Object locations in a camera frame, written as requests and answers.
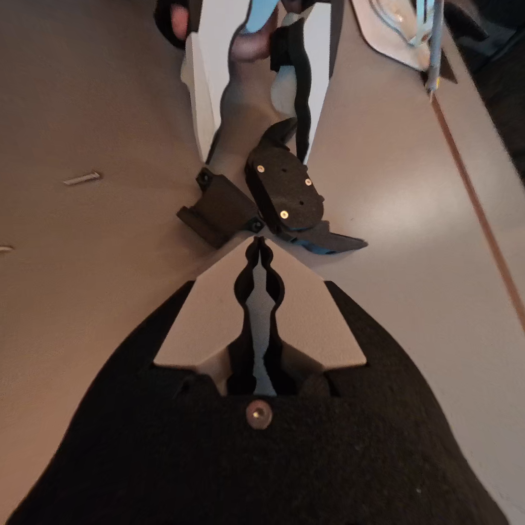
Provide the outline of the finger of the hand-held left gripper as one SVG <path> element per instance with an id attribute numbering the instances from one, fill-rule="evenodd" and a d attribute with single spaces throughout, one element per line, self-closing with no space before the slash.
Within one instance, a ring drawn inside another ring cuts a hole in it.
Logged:
<path id="1" fill-rule="evenodd" d="M 289 242 L 317 255 L 352 252 L 368 246 L 368 243 L 360 238 L 331 232 L 328 221 L 321 221 L 306 229 L 290 230 L 287 233 L 291 236 Z"/>

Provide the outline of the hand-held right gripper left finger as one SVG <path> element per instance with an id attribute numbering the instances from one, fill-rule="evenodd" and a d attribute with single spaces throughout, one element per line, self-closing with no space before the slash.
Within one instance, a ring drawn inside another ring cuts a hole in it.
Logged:
<path id="1" fill-rule="evenodd" d="M 259 241 L 245 240 L 192 283 L 154 358 L 156 366 L 207 375 L 221 395 L 253 393 L 257 380 L 247 300 Z"/>

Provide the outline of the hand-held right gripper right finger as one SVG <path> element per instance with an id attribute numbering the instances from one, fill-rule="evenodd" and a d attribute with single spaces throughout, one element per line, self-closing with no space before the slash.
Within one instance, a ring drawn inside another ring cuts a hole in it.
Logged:
<path id="1" fill-rule="evenodd" d="M 264 365 L 278 396 L 297 395 L 310 377 L 367 363 L 324 279 L 263 237 L 261 264 L 274 303 Z"/>

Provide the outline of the black plastic bracket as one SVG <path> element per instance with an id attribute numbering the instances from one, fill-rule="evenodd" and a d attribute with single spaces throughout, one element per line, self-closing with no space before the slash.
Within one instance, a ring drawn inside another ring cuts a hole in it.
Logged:
<path id="1" fill-rule="evenodd" d="M 266 227 L 256 204 L 224 175 L 203 167 L 196 182 L 199 200 L 176 216 L 208 245 L 220 249 L 239 232 L 258 234 Z"/>

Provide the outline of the grey desk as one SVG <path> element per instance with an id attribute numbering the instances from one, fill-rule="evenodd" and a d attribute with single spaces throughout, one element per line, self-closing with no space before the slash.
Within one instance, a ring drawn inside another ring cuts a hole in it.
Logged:
<path id="1" fill-rule="evenodd" d="M 180 223 L 201 163 L 181 54 L 150 1 L 1 1 L 1 524 L 59 446 L 121 342 L 215 257 Z M 309 172 L 336 232 L 316 256 L 422 371 L 472 468 L 524 524 L 523 192 L 465 71 L 437 101 L 474 142 L 501 210 L 463 175 L 417 73 L 372 51 L 345 8 Z M 91 171 L 102 180 L 67 187 Z"/>

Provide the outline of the person's left hand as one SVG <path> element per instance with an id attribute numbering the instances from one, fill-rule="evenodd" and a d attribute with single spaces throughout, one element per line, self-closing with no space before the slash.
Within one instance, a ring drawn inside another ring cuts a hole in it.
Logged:
<path id="1" fill-rule="evenodd" d="M 171 7 L 171 25 L 174 36 L 184 41 L 187 36 L 188 10 L 180 5 Z M 266 24 L 252 34 L 239 34 L 232 44 L 231 56 L 239 62 L 255 62 L 270 54 L 270 36 L 277 27 L 278 9 L 275 8 Z"/>

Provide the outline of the small metal screw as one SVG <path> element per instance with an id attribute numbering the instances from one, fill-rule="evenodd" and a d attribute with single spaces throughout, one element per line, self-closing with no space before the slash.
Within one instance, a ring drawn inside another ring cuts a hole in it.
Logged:
<path id="1" fill-rule="evenodd" d="M 64 186 L 72 187 L 72 186 L 77 186 L 77 185 L 85 184 L 88 182 L 94 182 L 98 180 L 102 180 L 102 174 L 93 170 L 89 173 L 85 173 L 85 174 L 64 180 L 62 183 L 64 184 Z"/>

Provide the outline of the pale flat plate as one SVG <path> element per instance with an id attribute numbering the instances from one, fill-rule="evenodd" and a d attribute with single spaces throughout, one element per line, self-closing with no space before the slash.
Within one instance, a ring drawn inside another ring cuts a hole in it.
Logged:
<path id="1" fill-rule="evenodd" d="M 435 1 L 351 1 L 365 41 L 378 53 L 417 71 L 430 65 Z"/>

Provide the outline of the blue grey rod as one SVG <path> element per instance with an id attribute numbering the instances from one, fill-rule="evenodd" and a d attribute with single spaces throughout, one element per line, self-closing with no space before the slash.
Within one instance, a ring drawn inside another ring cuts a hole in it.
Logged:
<path id="1" fill-rule="evenodd" d="M 432 99 L 441 78 L 442 36 L 445 1 L 434 1 L 432 28 L 430 34 L 430 62 L 427 69 L 426 91 Z"/>

